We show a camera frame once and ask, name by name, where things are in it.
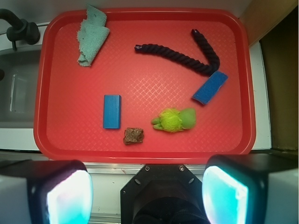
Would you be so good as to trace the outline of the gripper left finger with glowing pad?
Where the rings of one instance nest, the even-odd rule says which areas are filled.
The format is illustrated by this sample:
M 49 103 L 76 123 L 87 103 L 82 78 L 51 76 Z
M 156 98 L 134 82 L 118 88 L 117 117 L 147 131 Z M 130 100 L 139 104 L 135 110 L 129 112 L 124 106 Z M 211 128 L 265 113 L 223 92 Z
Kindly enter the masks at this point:
M 83 162 L 0 162 L 2 224 L 86 224 L 93 182 Z

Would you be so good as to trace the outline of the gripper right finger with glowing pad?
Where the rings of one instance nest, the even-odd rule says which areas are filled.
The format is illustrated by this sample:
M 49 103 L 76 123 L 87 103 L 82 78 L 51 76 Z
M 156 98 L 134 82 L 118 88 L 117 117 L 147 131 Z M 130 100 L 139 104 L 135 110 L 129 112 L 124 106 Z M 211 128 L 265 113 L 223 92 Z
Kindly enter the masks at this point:
M 299 167 L 293 156 L 214 155 L 202 178 L 212 224 L 297 224 Z

